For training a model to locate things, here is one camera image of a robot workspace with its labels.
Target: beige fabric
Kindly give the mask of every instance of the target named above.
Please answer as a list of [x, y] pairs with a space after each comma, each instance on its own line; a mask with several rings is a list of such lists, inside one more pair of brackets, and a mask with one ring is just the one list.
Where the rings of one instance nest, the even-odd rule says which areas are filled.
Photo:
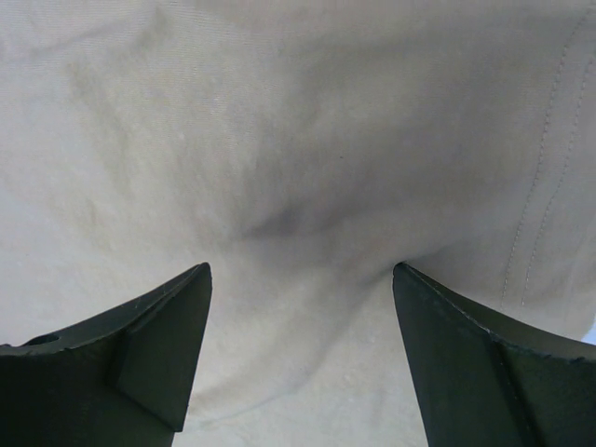
[[594, 317], [588, 0], [0, 2], [0, 338], [209, 261], [181, 446], [425, 445], [411, 261]]

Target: fabric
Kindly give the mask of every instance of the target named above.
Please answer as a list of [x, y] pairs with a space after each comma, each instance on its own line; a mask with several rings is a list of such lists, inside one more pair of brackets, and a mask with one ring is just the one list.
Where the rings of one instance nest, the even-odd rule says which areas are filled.
[[426, 445], [394, 264], [594, 320], [589, 0], [0, 2], [0, 339], [210, 262], [183, 446]]

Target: garment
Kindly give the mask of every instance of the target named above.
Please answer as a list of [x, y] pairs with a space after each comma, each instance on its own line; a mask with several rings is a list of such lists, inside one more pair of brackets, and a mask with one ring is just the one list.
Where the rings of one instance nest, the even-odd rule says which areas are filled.
[[0, 337], [209, 262], [175, 446], [425, 445], [408, 261], [594, 320], [589, 0], [0, 3]]

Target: stitching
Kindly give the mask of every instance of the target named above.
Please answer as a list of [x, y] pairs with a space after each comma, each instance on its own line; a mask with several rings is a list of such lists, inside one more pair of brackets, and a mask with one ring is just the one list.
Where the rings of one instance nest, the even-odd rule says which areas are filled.
[[565, 155], [565, 164], [564, 164], [564, 167], [563, 167], [563, 170], [561, 173], [561, 177], [559, 178], [559, 182], [557, 183], [557, 188], [555, 189], [555, 192], [550, 197], [547, 208], [545, 209], [544, 215], [542, 216], [542, 221], [540, 222], [540, 229], [538, 230], [538, 235], [536, 236], [536, 240], [535, 240], [534, 246], [532, 248], [532, 257], [530, 258], [530, 263], [528, 264], [528, 267], [526, 269], [525, 285], [523, 288], [523, 296], [521, 298], [522, 306], [524, 306], [524, 304], [525, 304], [525, 297], [526, 297], [526, 294], [527, 294], [528, 288], [529, 288], [530, 274], [532, 271], [532, 267], [534, 265], [536, 251], [538, 249], [538, 241], [542, 238], [542, 236], [544, 236], [544, 229], [545, 229], [545, 226], [547, 223], [547, 218], [549, 217], [550, 212], [551, 212], [552, 204], [554, 202], [555, 197], [561, 190], [563, 181], [567, 175], [567, 172], [569, 171], [569, 165], [571, 164], [571, 155], [574, 152], [574, 149], [576, 146], [576, 135], [577, 135], [577, 128], [579, 127], [579, 116], [581, 113], [581, 106], [582, 106], [582, 102], [584, 99], [584, 95], [586, 93], [586, 85], [588, 84], [589, 76], [591, 75], [591, 67], [594, 65], [595, 61], [596, 61], [596, 52], [592, 52], [592, 55], [589, 58], [588, 65], [586, 66], [586, 69], [584, 70], [584, 74], [582, 77], [581, 90], [579, 92], [579, 98], [577, 99], [576, 114], [574, 115], [574, 127], [573, 127], [573, 130], [571, 131], [571, 136], [569, 138], [569, 144], [567, 145], [567, 154]]
[[555, 100], [555, 97], [559, 90], [559, 85], [561, 83], [562, 70], [565, 67], [565, 64], [567, 62], [567, 53], [569, 51], [569, 47], [571, 46], [571, 43], [572, 43], [574, 37], [576, 36], [577, 32], [579, 31], [579, 29], [583, 26], [583, 24], [588, 19], [588, 16], [589, 16], [590, 12], [592, 11], [591, 7], [594, 5], [594, 3], [596, 3], [594, 0], [592, 0], [590, 2], [589, 7], [586, 9], [586, 12], [582, 16], [582, 18], [579, 20], [579, 22], [576, 24], [575, 28], [573, 29], [573, 31], [567, 38], [567, 40], [563, 46], [563, 49], [562, 49], [562, 55], [561, 55], [561, 59], [559, 60], [559, 66], [557, 67], [557, 72], [553, 79], [552, 88], [550, 90], [549, 105], [547, 107], [547, 111], [545, 112], [544, 129], [542, 131], [542, 136], [540, 137], [540, 144], [539, 144], [540, 149], [538, 152], [538, 163], [536, 165], [534, 179], [532, 180], [532, 186], [530, 187], [530, 192], [528, 193], [528, 196], [527, 196], [525, 203], [523, 205], [523, 211], [521, 212], [520, 222], [518, 223], [517, 229], [515, 231], [515, 237], [513, 238], [513, 244], [511, 246], [511, 251], [510, 251], [509, 257], [508, 257], [507, 267], [505, 269], [505, 278], [503, 280], [503, 291], [501, 293], [501, 302], [499, 305], [500, 310], [503, 310], [503, 305], [505, 303], [505, 297], [507, 296], [507, 287], [508, 287], [508, 282], [509, 282], [509, 278], [511, 275], [511, 267], [513, 265], [513, 256], [515, 254], [515, 250], [517, 249], [518, 243], [520, 241], [520, 236], [522, 235], [522, 229], [525, 226], [525, 219], [527, 217], [527, 212], [528, 212], [528, 209], [530, 208], [530, 203], [532, 202], [532, 199], [534, 198], [535, 189], [538, 185], [538, 180], [540, 180], [540, 174], [542, 173], [542, 168], [544, 165], [544, 154], [545, 154], [545, 150], [546, 150], [546, 140], [547, 140], [547, 135], [549, 134], [549, 130], [550, 130], [550, 114], [552, 113], [554, 100]]

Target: seam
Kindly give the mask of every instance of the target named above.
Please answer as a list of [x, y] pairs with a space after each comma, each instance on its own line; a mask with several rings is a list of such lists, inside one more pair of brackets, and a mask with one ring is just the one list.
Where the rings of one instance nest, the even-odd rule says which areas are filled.
[[574, 126], [573, 126], [573, 130], [571, 131], [571, 136], [569, 137], [569, 143], [567, 144], [567, 154], [565, 155], [565, 163], [563, 166], [561, 177], [559, 178], [559, 182], [557, 183], [557, 188], [555, 189], [555, 192], [550, 197], [547, 208], [545, 209], [544, 214], [542, 216], [542, 221], [540, 222], [540, 229], [538, 230], [538, 235], [536, 236], [536, 239], [534, 241], [534, 246], [532, 248], [532, 256], [530, 257], [530, 262], [528, 263], [528, 267], [526, 269], [525, 284], [523, 287], [523, 296], [521, 297], [521, 305], [522, 306], [524, 306], [524, 304], [525, 304], [525, 297], [528, 292], [528, 288], [529, 288], [529, 284], [530, 284], [530, 275], [532, 272], [532, 267], [534, 265], [536, 252], [538, 250], [538, 242], [540, 241], [542, 236], [544, 236], [544, 229], [547, 224], [547, 219], [550, 216], [550, 212], [552, 211], [552, 204], [554, 203], [555, 197], [559, 194], [562, 184], [567, 176], [567, 173], [569, 172], [569, 166], [571, 164], [571, 155], [573, 154], [574, 149], [576, 148], [576, 135], [577, 135], [577, 129], [579, 127], [579, 117], [581, 115], [581, 106], [582, 106], [582, 102], [584, 100], [584, 95], [586, 94], [586, 85], [588, 84], [589, 76], [591, 75], [591, 68], [594, 65], [595, 61], [596, 61], [596, 51], [593, 51], [592, 55], [589, 58], [588, 65], [586, 65], [584, 74], [582, 76], [581, 90], [579, 91], [579, 98], [577, 99], [576, 113], [574, 115]]
[[505, 278], [503, 279], [503, 290], [501, 292], [501, 302], [499, 305], [500, 310], [503, 310], [503, 305], [505, 303], [505, 298], [507, 296], [508, 282], [509, 282], [509, 278], [511, 276], [511, 267], [513, 265], [513, 256], [515, 255], [515, 250], [518, 247], [518, 243], [520, 241], [520, 236], [522, 235], [522, 230], [525, 226], [527, 212], [528, 212], [528, 209], [530, 208], [530, 203], [532, 203], [532, 199], [534, 198], [535, 190], [538, 185], [538, 181], [540, 180], [540, 175], [542, 174], [542, 168], [544, 166], [544, 156], [545, 156], [545, 151], [546, 151], [546, 140], [547, 140], [547, 135], [549, 134], [549, 131], [550, 131], [550, 114], [552, 113], [552, 108], [554, 106], [555, 97], [557, 95], [557, 92], [559, 91], [559, 85], [561, 83], [561, 77], [562, 77], [562, 70], [565, 67], [565, 64], [567, 62], [567, 53], [569, 51], [569, 47], [571, 46], [571, 43], [573, 42], [574, 37], [576, 36], [577, 32], [580, 30], [580, 28], [584, 25], [584, 23], [588, 19], [588, 16], [589, 16], [590, 12], [592, 11], [592, 7], [594, 6], [595, 3], [596, 2], [594, 0], [592, 0], [589, 3], [589, 6], [586, 9], [586, 12], [582, 16], [582, 18], [577, 22], [573, 31], [571, 32], [571, 34], [569, 35], [569, 37], [567, 38], [567, 40], [565, 41], [565, 43], [563, 45], [561, 59], [559, 60], [559, 66], [557, 67], [557, 72], [554, 76], [554, 79], [552, 81], [552, 87], [550, 89], [549, 105], [547, 106], [547, 111], [545, 112], [544, 127], [543, 127], [543, 131], [542, 131], [542, 136], [540, 137], [538, 162], [536, 164], [534, 179], [532, 180], [532, 186], [530, 187], [528, 196], [525, 200], [525, 203], [523, 204], [521, 218], [520, 218], [520, 221], [519, 221], [518, 226], [515, 231], [515, 237], [513, 238], [513, 243], [511, 245], [511, 251], [509, 252], [507, 267], [505, 269]]

